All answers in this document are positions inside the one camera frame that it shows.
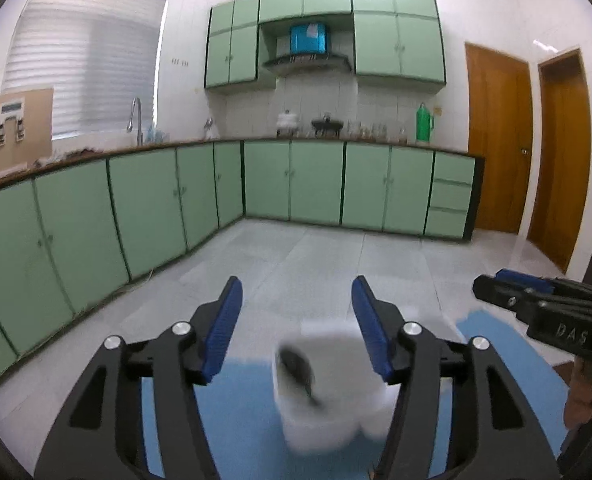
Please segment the person's right hand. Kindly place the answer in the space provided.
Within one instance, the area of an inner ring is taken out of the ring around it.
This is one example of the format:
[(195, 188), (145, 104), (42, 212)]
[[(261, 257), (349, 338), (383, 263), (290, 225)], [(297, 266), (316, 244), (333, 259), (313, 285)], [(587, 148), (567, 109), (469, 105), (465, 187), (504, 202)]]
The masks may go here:
[(577, 356), (568, 385), (564, 425), (572, 430), (592, 419), (592, 362)]

